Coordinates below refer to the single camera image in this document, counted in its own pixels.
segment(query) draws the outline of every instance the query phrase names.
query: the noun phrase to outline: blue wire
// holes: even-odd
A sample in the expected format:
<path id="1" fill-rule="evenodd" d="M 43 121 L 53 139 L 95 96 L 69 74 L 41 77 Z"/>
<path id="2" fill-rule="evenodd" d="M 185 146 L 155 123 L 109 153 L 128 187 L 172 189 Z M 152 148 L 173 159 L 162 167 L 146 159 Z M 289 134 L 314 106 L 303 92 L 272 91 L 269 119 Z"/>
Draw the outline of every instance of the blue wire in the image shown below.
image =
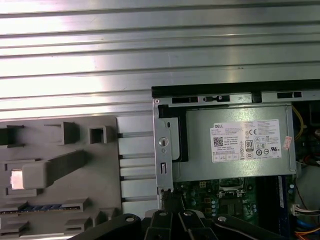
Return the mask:
<path id="1" fill-rule="evenodd" d="M 316 225 L 310 224 L 310 223 L 306 223 L 304 221 L 301 221 L 300 219 L 296 219 L 296 223 L 298 224 L 299 227 L 304 228 L 304 229 L 314 229 L 316 227 Z M 320 231 L 316 231 L 314 232 L 314 234 L 319 235 Z"/>

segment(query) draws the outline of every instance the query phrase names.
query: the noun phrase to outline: power supply label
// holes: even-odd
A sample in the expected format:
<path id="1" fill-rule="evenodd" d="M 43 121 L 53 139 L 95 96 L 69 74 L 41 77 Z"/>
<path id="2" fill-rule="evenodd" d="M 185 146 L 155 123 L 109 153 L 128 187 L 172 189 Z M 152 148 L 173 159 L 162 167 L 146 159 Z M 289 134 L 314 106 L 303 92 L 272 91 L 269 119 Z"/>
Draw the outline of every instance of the power supply label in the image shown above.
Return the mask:
<path id="1" fill-rule="evenodd" d="M 281 158 L 279 120 L 214 123 L 212 162 Z"/>

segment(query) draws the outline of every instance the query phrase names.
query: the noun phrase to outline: ce mark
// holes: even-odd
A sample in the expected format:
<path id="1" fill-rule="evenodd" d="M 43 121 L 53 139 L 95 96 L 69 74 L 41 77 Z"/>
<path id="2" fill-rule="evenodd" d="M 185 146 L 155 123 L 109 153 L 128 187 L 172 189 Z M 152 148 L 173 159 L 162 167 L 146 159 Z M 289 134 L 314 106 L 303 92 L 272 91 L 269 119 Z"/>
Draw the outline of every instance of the ce mark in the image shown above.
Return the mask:
<path id="1" fill-rule="evenodd" d="M 257 135 L 257 129 L 255 129 L 255 130 L 252 130 L 252 129 L 251 129 L 251 130 L 249 131 L 249 134 L 250 134 L 250 135 L 253 135 L 252 133 L 253 133 L 254 135 Z"/>

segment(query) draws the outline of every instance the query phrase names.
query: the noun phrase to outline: green circuit board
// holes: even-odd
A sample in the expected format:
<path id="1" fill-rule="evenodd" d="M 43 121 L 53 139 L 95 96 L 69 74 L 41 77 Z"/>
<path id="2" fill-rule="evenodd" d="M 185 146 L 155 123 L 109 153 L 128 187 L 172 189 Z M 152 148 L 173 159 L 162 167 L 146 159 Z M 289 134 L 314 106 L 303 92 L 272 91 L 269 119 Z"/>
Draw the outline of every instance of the green circuit board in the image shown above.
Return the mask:
<path id="1" fill-rule="evenodd" d="M 243 193 L 237 194 L 236 190 L 230 190 L 241 184 Z M 175 182 L 174 188 L 183 192 L 186 209 L 201 211 L 207 219 L 216 214 L 230 214 L 258 225 L 254 177 Z"/>

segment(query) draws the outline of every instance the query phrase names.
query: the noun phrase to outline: qr code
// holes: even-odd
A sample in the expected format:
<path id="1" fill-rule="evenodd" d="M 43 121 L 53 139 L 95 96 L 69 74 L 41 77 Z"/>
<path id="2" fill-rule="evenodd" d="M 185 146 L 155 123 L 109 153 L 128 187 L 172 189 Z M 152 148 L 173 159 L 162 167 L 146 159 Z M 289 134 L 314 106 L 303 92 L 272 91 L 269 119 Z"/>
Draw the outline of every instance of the qr code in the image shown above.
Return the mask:
<path id="1" fill-rule="evenodd" d="M 223 137 L 214 137 L 213 138 L 213 146 L 214 147 L 223 147 L 224 146 L 224 138 Z"/>

